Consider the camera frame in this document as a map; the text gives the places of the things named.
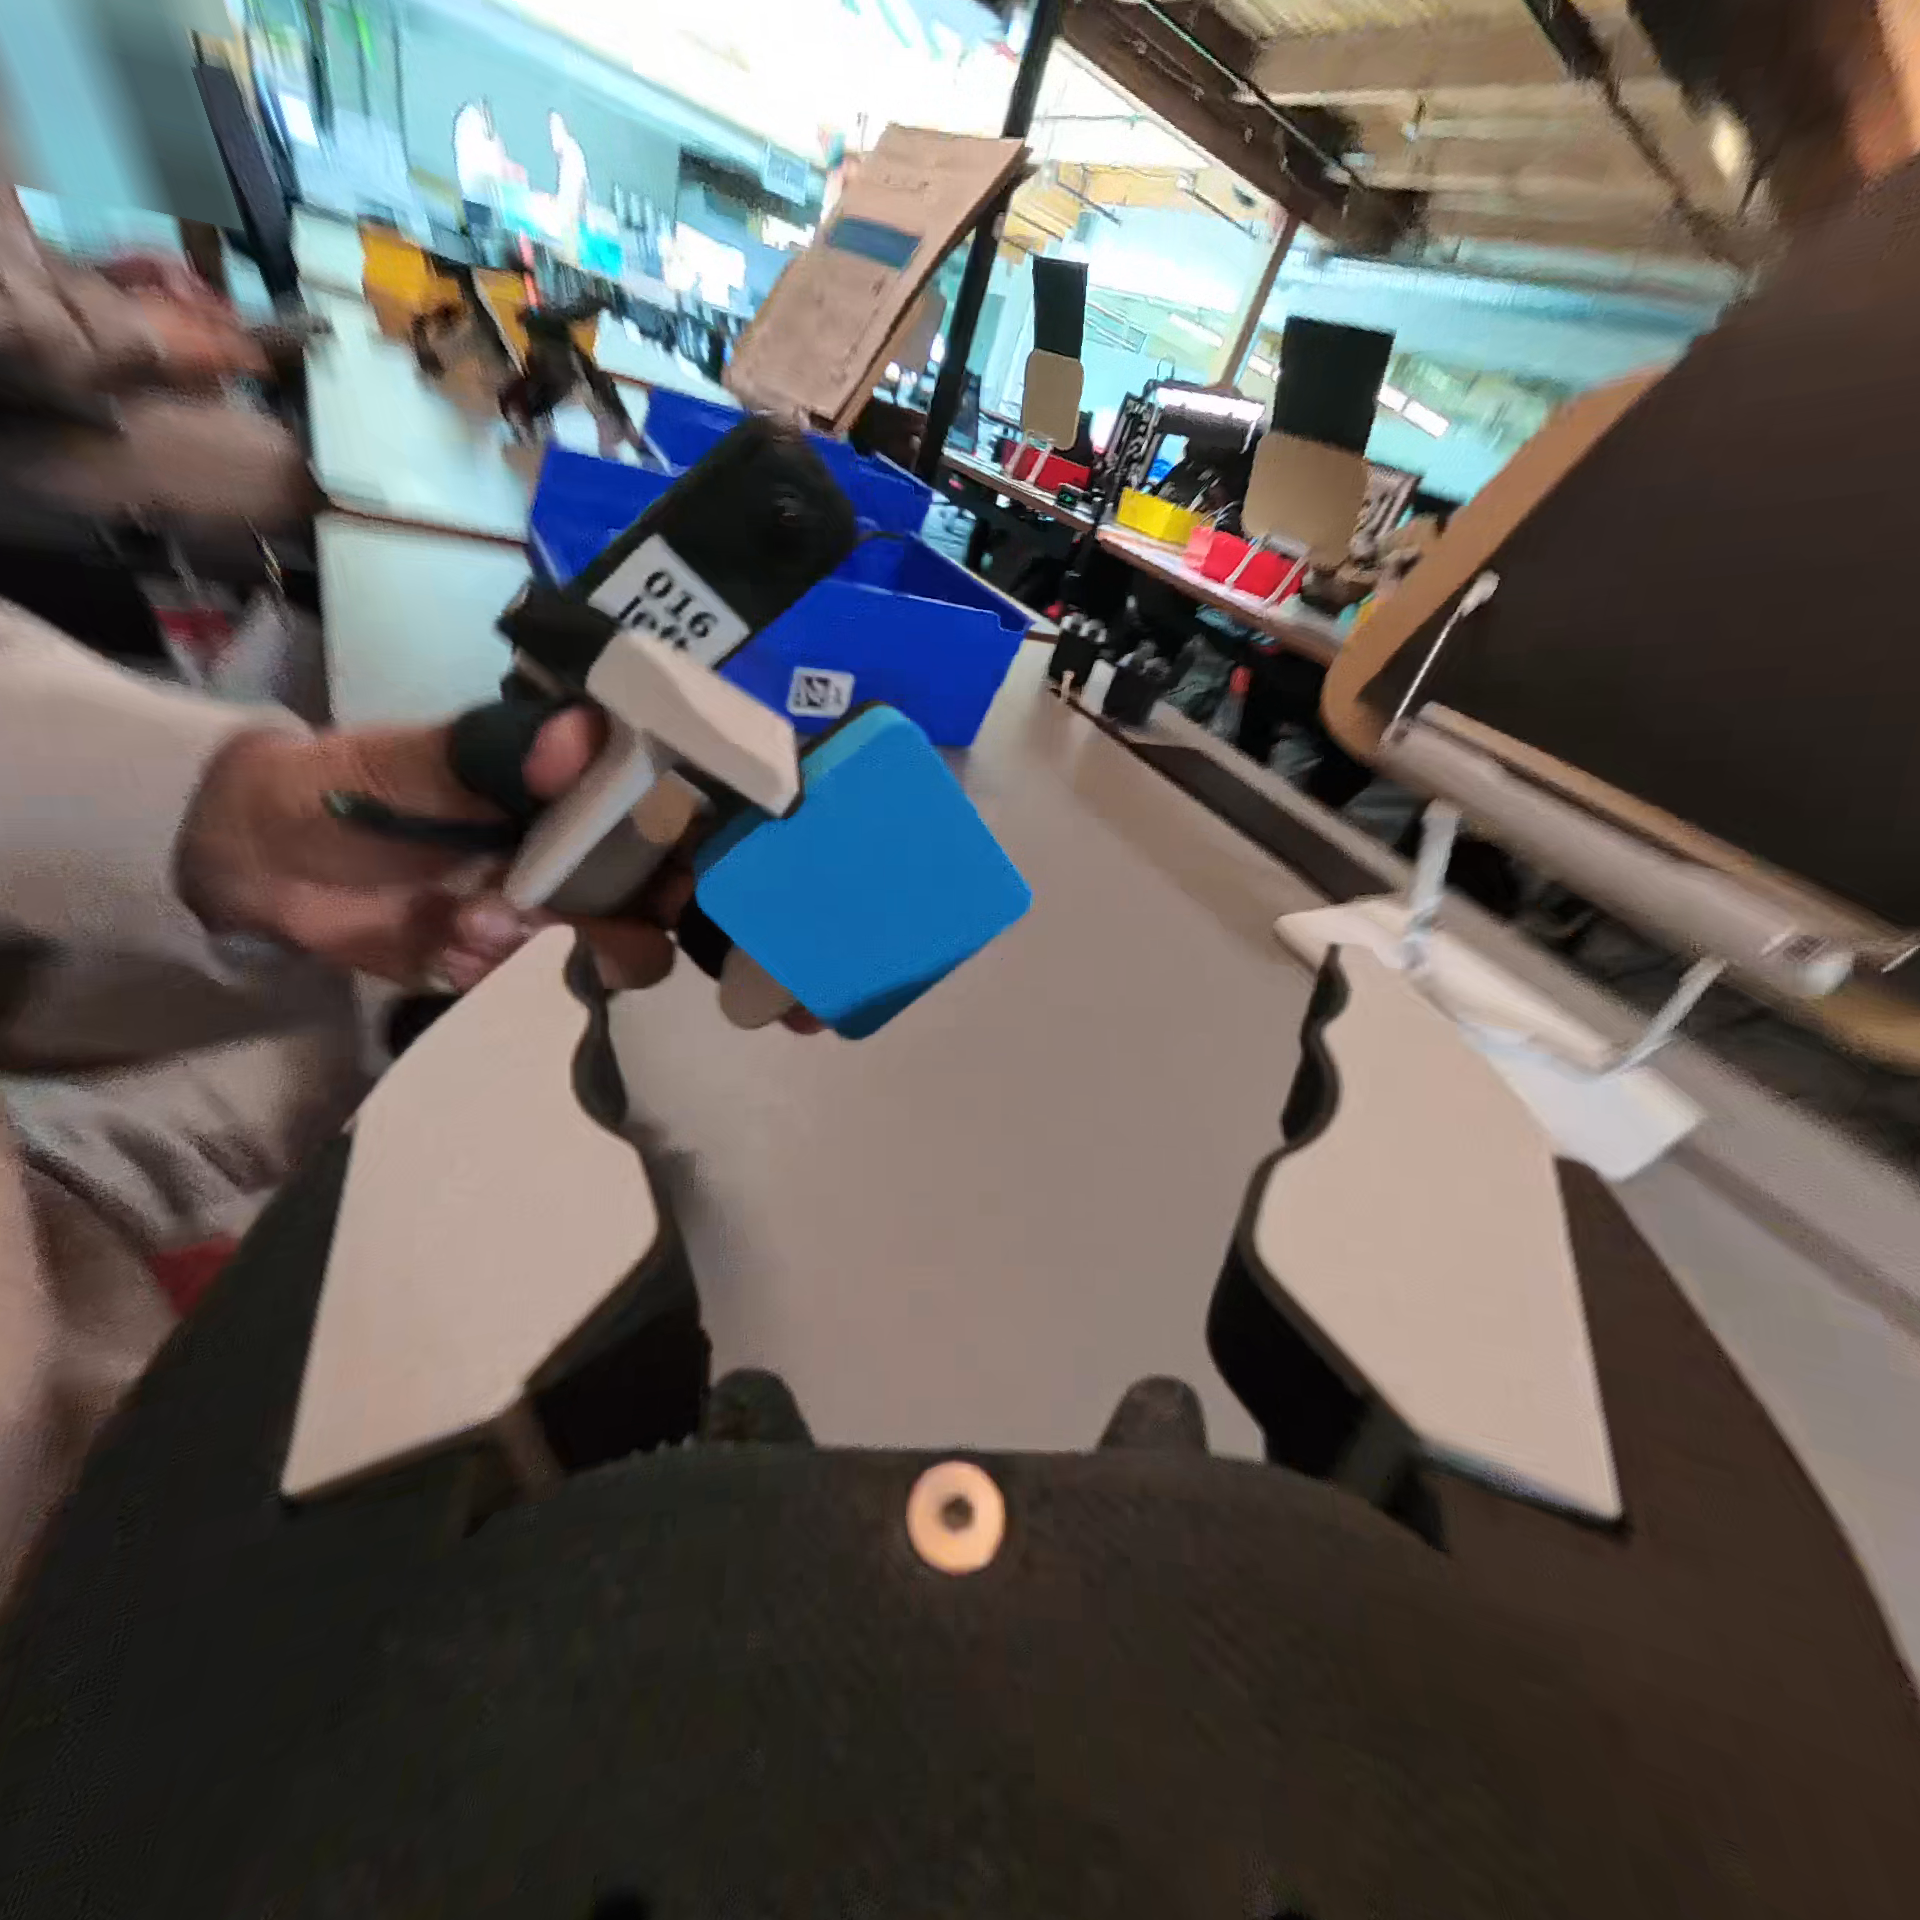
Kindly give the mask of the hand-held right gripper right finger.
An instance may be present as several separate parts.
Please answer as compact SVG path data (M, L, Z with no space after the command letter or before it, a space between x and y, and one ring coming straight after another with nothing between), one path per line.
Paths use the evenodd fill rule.
M1575 1522L1624 1501L1563 1166L1384 960L1328 949L1207 1350L1264 1460L1423 1522L1423 1476Z

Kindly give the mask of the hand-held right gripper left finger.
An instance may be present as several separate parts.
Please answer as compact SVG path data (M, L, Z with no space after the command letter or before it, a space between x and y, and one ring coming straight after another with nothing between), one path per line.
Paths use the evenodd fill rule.
M608 1015L588 945L549 928L378 1080L347 1133L284 1500L467 1447L540 1485L693 1436L699 1289Z

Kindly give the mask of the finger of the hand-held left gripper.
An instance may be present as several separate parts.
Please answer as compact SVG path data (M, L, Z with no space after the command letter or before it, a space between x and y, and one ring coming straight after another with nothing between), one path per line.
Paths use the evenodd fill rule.
M727 950L717 973L717 1002L732 1025L755 1033L782 1025L805 1037L820 1036L824 1023L774 978L743 943Z
M547 806L500 893L522 914L612 916L658 876L702 793L772 817L799 802L799 740L750 693L655 638L612 638L584 679L608 722L588 775Z

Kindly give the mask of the blue black whiteboard eraser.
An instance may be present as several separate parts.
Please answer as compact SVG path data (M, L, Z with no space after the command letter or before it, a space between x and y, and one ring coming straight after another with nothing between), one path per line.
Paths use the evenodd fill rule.
M839 1040L868 1040L1030 901L923 728L863 703L805 744L787 816L738 806L702 840L677 938L708 978L750 961Z

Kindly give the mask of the person's left forearm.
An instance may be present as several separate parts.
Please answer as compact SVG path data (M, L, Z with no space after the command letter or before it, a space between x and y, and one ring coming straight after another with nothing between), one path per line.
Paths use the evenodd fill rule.
M178 892L184 824L236 742L309 742L279 705L130 671L3 613L4 1072L149 1065L351 1025L351 991Z

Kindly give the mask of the person's left hand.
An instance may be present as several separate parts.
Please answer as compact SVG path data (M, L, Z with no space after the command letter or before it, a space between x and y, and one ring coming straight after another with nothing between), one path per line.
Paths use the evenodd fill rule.
M211 759L175 838L175 892L218 937L250 937L407 989L467 991L559 918L519 910L495 863L347 822L333 798L495 824L451 765L453 724L306 734L253 727Z

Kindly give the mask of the brown cardboard sign board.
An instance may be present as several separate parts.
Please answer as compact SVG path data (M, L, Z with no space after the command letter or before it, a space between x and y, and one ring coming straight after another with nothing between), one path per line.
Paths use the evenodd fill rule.
M738 336L724 388L750 412L846 431L936 269L1024 166L1020 137L883 130Z

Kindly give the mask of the black metal pole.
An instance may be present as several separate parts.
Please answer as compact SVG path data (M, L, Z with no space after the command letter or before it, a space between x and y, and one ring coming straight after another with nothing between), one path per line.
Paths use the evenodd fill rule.
M1034 2L1027 10L1024 48L1015 69L1011 95L1002 116L999 134L1006 140L1027 141L1034 128L1039 88L1047 73L1047 61L1060 37L1067 2ZM928 405L926 424L919 436L919 457L915 473L920 481L936 480L941 457L946 450L957 405L968 373L968 353L976 337L976 324L986 304L991 263L999 250L1002 222L1012 204L1018 180L1006 177L996 191L986 201L982 210L968 228L968 245L965 255L963 278L957 281L951 320L943 336L943 360L935 378Z

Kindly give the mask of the black framed machine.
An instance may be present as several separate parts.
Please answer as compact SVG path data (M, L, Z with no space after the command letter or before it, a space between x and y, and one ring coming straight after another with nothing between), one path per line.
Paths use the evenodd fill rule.
M1270 416L1269 400L1151 378L1119 402L1094 492L1111 506L1127 489L1180 506L1228 506L1247 489Z

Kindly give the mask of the wooden workbench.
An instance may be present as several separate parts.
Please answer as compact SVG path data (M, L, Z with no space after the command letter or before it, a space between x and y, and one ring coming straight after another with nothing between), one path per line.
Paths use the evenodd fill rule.
M986 521L1027 521L1045 533L1039 542L1051 554L1070 554L1078 543L1094 542L1099 550L1133 574L1176 592L1199 607L1213 607L1236 618L1264 641L1288 654L1306 656L1318 665L1332 665L1342 646L1342 629L1326 615L1308 609L1299 594L1287 599L1261 599L1242 586L1211 580L1186 564L1184 553L1171 543L1117 529L1107 521L1062 506L1053 496L1015 480L1002 469L980 461L965 450L946 448L933 481L952 503Z

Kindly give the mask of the red plastic bin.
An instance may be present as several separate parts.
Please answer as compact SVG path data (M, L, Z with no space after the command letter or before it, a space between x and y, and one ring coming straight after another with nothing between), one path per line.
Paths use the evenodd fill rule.
M1247 540L1205 526L1191 533L1184 561L1189 570L1228 592L1278 604L1299 589L1310 554L1295 554L1269 540Z

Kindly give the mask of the large cardboard backed black screen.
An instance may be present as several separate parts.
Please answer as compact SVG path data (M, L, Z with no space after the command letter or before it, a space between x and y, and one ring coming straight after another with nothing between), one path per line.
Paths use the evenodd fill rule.
M1595 388L1342 641L1335 740L1875 1065L1917 1065L1917 169Z

